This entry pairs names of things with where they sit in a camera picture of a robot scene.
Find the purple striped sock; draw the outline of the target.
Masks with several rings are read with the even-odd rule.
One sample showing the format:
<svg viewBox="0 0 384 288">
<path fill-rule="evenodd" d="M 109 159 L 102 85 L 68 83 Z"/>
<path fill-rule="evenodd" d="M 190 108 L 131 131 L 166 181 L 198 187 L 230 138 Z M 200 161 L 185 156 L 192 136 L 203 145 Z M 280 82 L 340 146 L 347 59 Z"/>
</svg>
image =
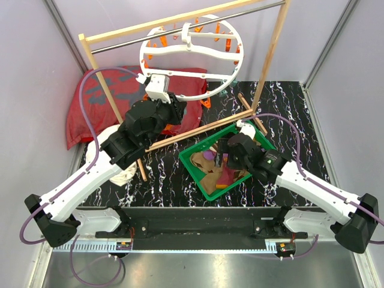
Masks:
<svg viewBox="0 0 384 288">
<path fill-rule="evenodd" d="M 236 181 L 247 176 L 249 173 L 245 170 L 233 170 L 228 168 L 224 162 L 221 167 L 215 167 L 215 153 L 205 151 L 203 159 L 207 161 L 205 170 L 206 176 L 200 181 L 200 184 L 208 194 L 212 194 L 217 189 L 225 189 Z"/>
</svg>

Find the white round sock hanger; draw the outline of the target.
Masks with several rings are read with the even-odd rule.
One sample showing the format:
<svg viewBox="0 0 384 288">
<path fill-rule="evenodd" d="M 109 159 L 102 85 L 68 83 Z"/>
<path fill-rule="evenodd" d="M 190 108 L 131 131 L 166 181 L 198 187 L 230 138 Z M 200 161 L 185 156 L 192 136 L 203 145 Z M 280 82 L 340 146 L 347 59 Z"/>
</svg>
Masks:
<svg viewBox="0 0 384 288">
<path fill-rule="evenodd" d="M 238 31 L 213 14 L 204 15 L 202 23 L 185 22 L 167 30 L 154 27 L 139 51 L 140 74 L 149 77 L 196 77 L 218 81 L 219 87 L 194 96 L 176 95 L 179 101 L 202 100 L 224 95 L 235 80 L 244 61 L 244 44 Z"/>
</svg>

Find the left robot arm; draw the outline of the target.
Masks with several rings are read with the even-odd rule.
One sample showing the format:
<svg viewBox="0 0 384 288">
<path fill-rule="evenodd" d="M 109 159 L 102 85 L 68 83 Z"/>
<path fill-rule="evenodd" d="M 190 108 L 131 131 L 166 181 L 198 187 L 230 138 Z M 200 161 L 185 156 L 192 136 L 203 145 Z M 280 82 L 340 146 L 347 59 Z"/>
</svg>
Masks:
<svg viewBox="0 0 384 288">
<path fill-rule="evenodd" d="M 32 194 L 25 199 L 31 218 L 51 247 L 64 245 L 77 235 L 129 235 L 130 219 L 121 209 L 82 212 L 77 207 L 96 188 L 142 158 L 167 125 L 181 124 L 186 106 L 174 94 L 168 103 L 135 102 L 117 131 L 96 145 L 96 160 L 82 166 L 51 192 L 42 196 Z"/>
</svg>

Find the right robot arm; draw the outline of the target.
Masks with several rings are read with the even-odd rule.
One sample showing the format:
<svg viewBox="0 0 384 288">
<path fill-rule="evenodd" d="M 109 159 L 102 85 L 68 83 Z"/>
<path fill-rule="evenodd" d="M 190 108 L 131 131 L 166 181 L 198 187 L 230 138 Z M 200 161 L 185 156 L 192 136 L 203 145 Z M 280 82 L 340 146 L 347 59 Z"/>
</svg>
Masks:
<svg viewBox="0 0 384 288">
<path fill-rule="evenodd" d="M 222 164 L 224 156 L 231 169 L 246 170 L 257 180 L 293 191 L 321 209 L 311 212 L 289 208 L 272 223 L 276 236 L 285 238 L 293 232 L 334 237 L 354 253 L 366 251 L 379 223 L 374 196 L 359 196 L 333 186 L 278 151 L 261 148 L 244 133 L 219 139 L 217 165 Z"/>
</svg>

